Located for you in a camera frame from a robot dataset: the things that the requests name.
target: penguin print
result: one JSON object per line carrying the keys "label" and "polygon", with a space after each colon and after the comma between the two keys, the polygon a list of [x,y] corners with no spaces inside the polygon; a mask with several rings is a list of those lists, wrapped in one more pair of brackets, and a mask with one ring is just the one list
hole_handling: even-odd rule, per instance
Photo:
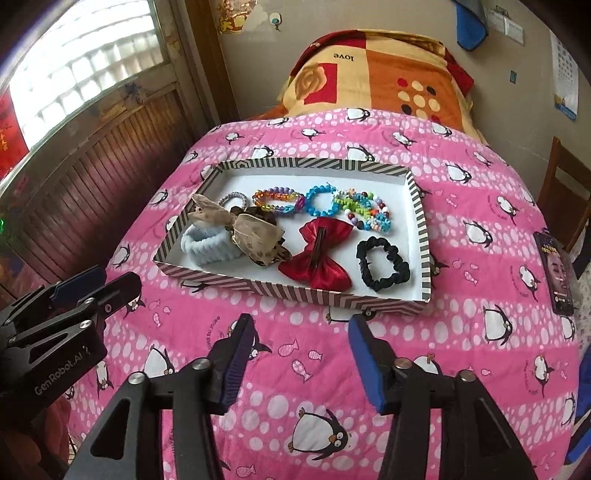
{"label": "penguin print", "polygon": [[421,200],[423,198],[425,198],[427,195],[433,195],[430,191],[422,189],[421,187],[418,186],[417,184],[417,188],[418,188],[418,196],[421,198]]}
{"label": "penguin print", "polygon": [[431,276],[437,277],[441,273],[441,269],[442,268],[449,268],[449,265],[446,265],[445,263],[441,263],[439,260],[437,260],[435,255],[430,254],[429,255],[429,267],[431,268]]}
{"label": "penguin print", "polygon": [[226,135],[226,140],[228,141],[229,145],[232,145],[232,142],[235,142],[239,138],[244,138],[244,137],[241,134],[236,133],[236,132],[230,132],[230,133],[228,133],[228,135]]}
{"label": "penguin print", "polygon": [[444,127],[443,125],[439,125],[433,123],[433,133],[437,135],[443,135],[445,138],[451,137],[453,132],[448,129],[448,127]]}
{"label": "penguin print", "polygon": [[562,322],[562,336],[564,340],[570,340],[572,342],[574,340],[574,322],[563,315],[560,316],[560,320]]}
{"label": "penguin print", "polygon": [[501,195],[499,195],[496,198],[496,202],[499,205],[499,207],[501,207],[501,210],[503,210],[503,212],[509,215],[511,222],[513,222],[513,225],[515,225],[515,215],[517,215],[517,212],[519,212],[519,210],[516,209],[509,200],[507,200],[505,197]]}
{"label": "penguin print", "polygon": [[123,318],[127,317],[127,315],[129,315],[130,313],[135,312],[139,307],[145,307],[146,304],[144,303],[144,301],[141,299],[141,294],[139,295],[139,297],[133,299],[132,301],[130,301],[129,303],[127,303],[125,305],[125,308],[127,309],[127,312],[125,312],[125,315],[123,315]]}
{"label": "penguin print", "polygon": [[166,225],[164,225],[164,229],[168,233],[168,231],[173,227],[174,223],[177,221],[178,215],[173,215],[171,218],[166,220]]}
{"label": "penguin print", "polygon": [[507,315],[501,307],[495,304],[496,310],[483,309],[484,311],[484,338],[487,342],[502,340],[500,346],[503,346],[509,340],[513,333],[513,324],[507,318]]}
{"label": "penguin print", "polygon": [[209,177],[210,173],[213,171],[213,165],[205,165],[199,175],[201,176],[202,180],[205,180]]}
{"label": "penguin print", "polygon": [[406,148],[407,150],[409,149],[409,147],[412,147],[413,144],[417,143],[400,132],[394,132],[392,136],[394,137],[394,140],[396,140],[399,144],[404,146],[404,148]]}
{"label": "penguin print", "polygon": [[[228,329],[228,336],[232,334],[234,328],[236,328],[237,323],[238,320],[234,320],[234,322],[230,325],[230,328]],[[255,337],[252,340],[251,353],[250,355],[248,355],[248,360],[254,360],[261,352],[273,353],[273,350],[267,347],[267,345],[265,345],[264,343],[261,343],[261,339],[255,328]]]}
{"label": "penguin print", "polygon": [[318,135],[324,135],[325,133],[326,132],[319,132],[315,128],[303,128],[301,131],[301,134],[310,141],[312,141],[314,137],[318,137]]}
{"label": "penguin print", "polygon": [[162,353],[154,345],[150,347],[148,358],[146,358],[146,363],[142,370],[150,378],[170,375],[175,371],[166,348],[164,349],[164,353]]}
{"label": "penguin print", "polygon": [[345,159],[356,161],[375,161],[374,155],[370,153],[363,145],[358,147],[347,147],[347,156]]}
{"label": "penguin print", "polygon": [[273,152],[273,150],[267,147],[266,145],[263,145],[262,147],[255,147],[252,150],[251,158],[269,158],[273,155],[275,155],[275,152]]}
{"label": "penguin print", "polygon": [[268,127],[279,127],[288,121],[289,121],[289,119],[285,118],[285,117],[274,118],[273,120],[269,120],[269,123],[267,123],[267,126]]}
{"label": "penguin print", "polygon": [[492,234],[478,222],[464,220],[464,225],[466,226],[466,236],[471,243],[484,245],[485,248],[488,248],[493,243]]}
{"label": "penguin print", "polygon": [[164,190],[158,192],[156,195],[154,195],[154,197],[152,198],[152,201],[149,203],[149,205],[160,205],[167,198],[168,198],[168,190],[164,189]]}
{"label": "penguin print", "polygon": [[428,374],[443,375],[443,371],[439,364],[435,361],[435,354],[418,356],[414,359],[414,363],[420,366]]}
{"label": "penguin print", "polygon": [[451,165],[446,163],[446,167],[447,176],[450,178],[450,180],[458,181],[459,183],[466,185],[472,179],[472,174],[470,174],[469,171],[464,170],[461,168],[461,166],[455,163]]}
{"label": "penguin print", "polygon": [[109,369],[104,360],[98,362],[95,366],[96,373],[96,394],[100,395],[101,390],[106,390],[108,387],[115,388],[113,382],[109,380]]}
{"label": "penguin print", "polygon": [[531,196],[531,193],[524,187],[521,187],[521,194],[523,195],[523,199],[529,203],[532,207],[535,206],[534,198]]}
{"label": "penguin print", "polygon": [[535,298],[535,292],[538,291],[538,285],[541,282],[535,277],[534,273],[525,265],[522,265],[519,268],[519,277],[527,289],[531,292],[531,296],[533,296],[534,300],[538,301],[538,299]]}
{"label": "penguin print", "polygon": [[316,453],[314,460],[322,460],[347,446],[349,436],[335,415],[326,409],[328,417],[307,413],[301,408],[293,438],[287,445],[290,452]]}
{"label": "penguin print", "polygon": [[542,386],[542,398],[544,397],[544,387],[548,380],[550,380],[550,374],[554,371],[554,368],[548,366],[548,362],[544,358],[544,355],[538,355],[534,360],[534,376],[535,379]]}
{"label": "penguin print", "polygon": [[181,282],[181,287],[191,288],[191,293],[197,293],[198,291],[202,291],[204,288],[207,288],[208,285],[206,283],[201,283],[194,280],[183,280]]}
{"label": "penguin print", "polygon": [[479,152],[474,152],[474,157],[487,168],[490,168],[492,162],[488,158],[483,157]]}
{"label": "penguin print", "polygon": [[564,409],[562,411],[562,421],[560,422],[561,426],[568,425],[571,421],[573,421],[574,412],[575,412],[576,402],[574,400],[574,394],[571,393],[569,397],[566,398],[564,401]]}
{"label": "penguin print", "polygon": [[353,122],[355,120],[362,122],[366,118],[369,118],[371,113],[365,108],[347,108],[347,120]]}
{"label": "penguin print", "polygon": [[121,265],[123,265],[125,262],[129,260],[130,253],[131,249],[129,247],[129,244],[123,247],[119,247],[117,253],[113,256],[113,261],[111,262],[111,265],[113,265],[115,268],[119,268]]}
{"label": "penguin print", "polygon": [[324,318],[329,323],[329,325],[333,322],[336,323],[349,323],[349,320],[353,315],[361,314],[365,317],[365,321],[368,322],[373,320],[377,315],[376,312],[372,312],[370,310],[351,310],[351,309],[343,309],[340,307],[328,307],[326,310],[326,315]]}

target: smartphone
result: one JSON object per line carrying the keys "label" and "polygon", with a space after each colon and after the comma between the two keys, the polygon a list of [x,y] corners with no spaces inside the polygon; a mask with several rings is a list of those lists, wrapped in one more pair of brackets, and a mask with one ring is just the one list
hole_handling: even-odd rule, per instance
{"label": "smartphone", "polygon": [[534,238],[546,273],[552,310],[557,315],[573,315],[573,296],[570,292],[569,281],[558,252],[556,240],[547,233],[542,232],[535,232]]}

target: window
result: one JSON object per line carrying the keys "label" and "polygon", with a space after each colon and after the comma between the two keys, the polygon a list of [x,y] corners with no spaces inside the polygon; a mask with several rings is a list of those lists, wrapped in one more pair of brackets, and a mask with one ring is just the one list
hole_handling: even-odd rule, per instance
{"label": "window", "polygon": [[10,81],[27,146],[100,92],[162,61],[148,0],[80,0],[31,47]]}

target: red decoration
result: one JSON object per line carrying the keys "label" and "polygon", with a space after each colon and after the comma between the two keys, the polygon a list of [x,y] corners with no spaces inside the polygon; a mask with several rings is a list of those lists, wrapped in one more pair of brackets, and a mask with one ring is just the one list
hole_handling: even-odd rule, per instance
{"label": "red decoration", "polygon": [[22,137],[10,90],[0,97],[0,179],[29,153]]}
{"label": "red decoration", "polygon": [[351,233],[353,225],[331,217],[318,217],[300,228],[307,245],[289,262],[279,264],[279,271],[301,283],[319,290],[345,291],[351,279],[327,251],[341,244]]}

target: red bow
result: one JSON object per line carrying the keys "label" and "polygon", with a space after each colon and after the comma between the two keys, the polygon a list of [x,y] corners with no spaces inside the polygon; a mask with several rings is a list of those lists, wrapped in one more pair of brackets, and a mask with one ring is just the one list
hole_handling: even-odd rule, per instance
{"label": "red bow", "polygon": [[307,245],[292,260],[279,264],[279,271],[319,290],[345,291],[351,288],[347,272],[326,255],[329,248],[342,243],[353,225],[336,218],[318,217],[300,228]]}

